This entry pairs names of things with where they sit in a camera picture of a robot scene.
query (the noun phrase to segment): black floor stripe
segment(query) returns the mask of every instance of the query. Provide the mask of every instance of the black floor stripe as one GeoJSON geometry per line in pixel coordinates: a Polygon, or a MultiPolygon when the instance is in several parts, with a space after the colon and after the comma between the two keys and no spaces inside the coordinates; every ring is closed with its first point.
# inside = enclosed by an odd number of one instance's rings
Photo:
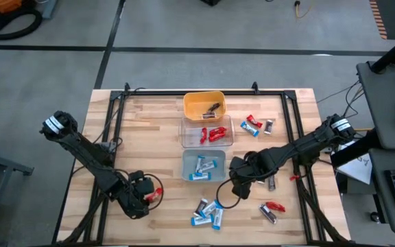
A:
{"type": "Polygon", "coordinates": [[[175,47],[113,47],[114,52],[178,53],[178,54],[256,54],[256,55],[319,55],[383,56],[387,51],[328,51],[303,49],[231,49],[231,48],[175,48],[175,47]]]}
{"type": "Polygon", "coordinates": [[[0,50],[15,51],[106,51],[106,47],[53,46],[53,45],[0,45],[0,50]]]}
{"type": "Polygon", "coordinates": [[[110,53],[112,51],[112,46],[114,45],[114,41],[115,41],[115,36],[117,35],[117,30],[120,24],[121,13],[123,12],[124,3],[125,0],[120,0],[118,4],[114,23],[112,24],[112,29],[109,33],[109,39],[108,39],[108,44],[106,45],[106,51],[103,54],[103,59],[101,59],[99,73],[97,74],[97,79],[95,80],[94,89],[100,89],[101,85],[103,84],[104,74],[106,72],[106,67],[108,66],[110,53]]]}

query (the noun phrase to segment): red candy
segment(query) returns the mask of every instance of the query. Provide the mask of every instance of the red candy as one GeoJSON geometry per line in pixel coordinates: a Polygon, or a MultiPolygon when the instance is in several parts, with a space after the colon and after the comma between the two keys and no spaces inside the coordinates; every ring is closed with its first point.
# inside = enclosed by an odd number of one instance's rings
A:
{"type": "Polygon", "coordinates": [[[222,138],[222,137],[224,137],[224,136],[225,136],[225,132],[222,132],[222,133],[214,134],[213,136],[210,136],[210,137],[208,138],[208,140],[209,140],[210,142],[214,142],[214,141],[217,141],[217,140],[219,140],[220,138],[222,138]]]}
{"type": "Polygon", "coordinates": [[[254,124],[255,126],[261,128],[261,126],[263,125],[261,122],[258,122],[252,115],[249,115],[246,118],[251,124],[254,124]]]}
{"type": "Polygon", "coordinates": [[[202,131],[200,133],[200,143],[204,144],[206,140],[206,127],[202,128],[202,131]]]}
{"type": "Polygon", "coordinates": [[[273,210],[277,210],[280,212],[286,211],[286,209],[284,208],[283,205],[276,203],[276,202],[266,202],[266,206],[268,207],[268,209],[273,209],[273,210]]]}
{"type": "Polygon", "coordinates": [[[225,133],[225,131],[226,131],[226,128],[224,128],[224,127],[218,127],[218,128],[216,128],[214,130],[210,130],[210,137],[215,135],[215,134],[225,133]]]}
{"type": "Polygon", "coordinates": [[[151,193],[146,197],[146,200],[149,201],[149,203],[152,203],[153,201],[155,201],[155,199],[157,199],[157,197],[161,196],[162,193],[163,189],[157,188],[154,193],[151,193]]]}

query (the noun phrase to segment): wooden table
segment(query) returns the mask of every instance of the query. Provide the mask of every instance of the wooden table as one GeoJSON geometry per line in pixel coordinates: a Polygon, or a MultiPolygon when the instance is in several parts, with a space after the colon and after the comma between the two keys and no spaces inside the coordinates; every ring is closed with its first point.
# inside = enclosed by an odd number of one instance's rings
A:
{"type": "MultiPolygon", "coordinates": [[[[313,89],[296,89],[298,105],[305,134],[321,124],[313,89]]],[[[93,141],[104,127],[110,90],[94,90],[84,124],[83,135],[93,141]]],[[[235,142],[226,152],[226,169],[233,156],[259,151],[272,146],[287,144],[285,119],[279,96],[226,96],[227,112],[235,127],[235,142]],[[273,133],[261,133],[254,138],[240,127],[240,123],[253,114],[259,121],[274,121],[273,133]]],[[[125,103],[120,137],[123,145],[118,148],[116,168],[133,172],[142,169],[157,175],[165,187],[161,205],[139,220],[129,219],[118,203],[109,204],[104,244],[116,245],[196,245],[196,244],[305,244],[300,205],[296,184],[289,180],[292,163],[287,161],[275,177],[277,190],[254,183],[250,197],[233,209],[225,210],[222,229],[215,231],[210,225],[191,226],[190,218],[200,198],[213,200],[220,183],[196,184],[181,179],[182,146],[178,141],[178,125],[183,117],[182,96],[134,96],[125,103]],[[272,200],[286,207],[286,213],[275,212],[278,223],[273,225],[259,211],[261,203],[272,200]]],[[[292,128],[296,133],[291,111],[292,128]]],[[[110,137],[113,135],[112,124],[110,137]]],[[[350,239],[344,210],[330,165],[318,162],[313,166],[316,191],[320,206],[332,225],[350,239]]],[[[58,233],[58,240],[67,237],[88,210],[93,176],[82,169],[71,180],[67,202],[58,233]]],[[[233,204],[237,198],[231,193],[232,185],[221,189],[220,200],[224,205],[233,204]]],[[[315,220],[309,212],[313,236],[317,239],[315,220]]],[[[97,221],[93,234],[97,232],[97,221]]]]}

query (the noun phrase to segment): concrete floor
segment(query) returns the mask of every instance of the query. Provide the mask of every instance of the concrete floor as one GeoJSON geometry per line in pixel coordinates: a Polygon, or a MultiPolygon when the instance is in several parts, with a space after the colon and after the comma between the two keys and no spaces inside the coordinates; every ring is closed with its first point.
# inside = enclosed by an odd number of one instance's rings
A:
{"type": "MultiPolygon", "coordinates": [[[[303,7],[309,1],[302,2],[303,7]]],[[[39,30],[0,45],[104,47],[119,0],[60,0],[54,18],[39,30]]],[[[386,51],[368,0],[316,0],[296,21],[293,3],[222,0],[210,8],[198,0],[128,0],[114,47],[211,47],[386,51]]],[[[12,29],[28,17],[11,24],[12,29]]],[[[38,133],[55,110],[70,112],[83,126],[102,51],[0,50],[0,155],[35,167],[34,175],[10,181],[0,206],[0,242],[9,246],[49,244],[54,234],[73,158],[38,133]]],[[[160,54],[112,52],[101,87],[261,88],[309,87],[317,99],[357,80],[355,66],[367,56],[246,54],[160,54]]],[[[345,94],[319,104],[322,118],[342,114],[345,94]]],[[[371,128],[364,98],[354,104],[356,128],[371,128]]],[[[370,222],[374,203],[367,196],[344,196],[352,239],[395,244],[388,225],[370,222]]]]}

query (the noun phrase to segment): white paper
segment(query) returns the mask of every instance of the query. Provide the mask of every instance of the white paper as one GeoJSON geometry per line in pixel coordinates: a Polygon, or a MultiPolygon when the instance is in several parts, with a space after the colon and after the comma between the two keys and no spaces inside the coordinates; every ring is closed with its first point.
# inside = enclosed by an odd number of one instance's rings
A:
{"type": "MultiPolygon", "coordinates": [[[[349,143],[346,143],[344,145],[340,145],[338,147],[338,150],[343,150],[349,145],[352,145],[354,141],[351,141],[349,143]]],[[[337,171],[354,178],[356,180],[359,180],[367,185],[370,184],[370,179],[371,179],[371,170],[372,170],[372,164],[371,164],[371,159],[369,154],[364,154],[363,156],[360,156],[350,162],[348,162],[345,165],[342,165],[337,168],[337,171]]]]}

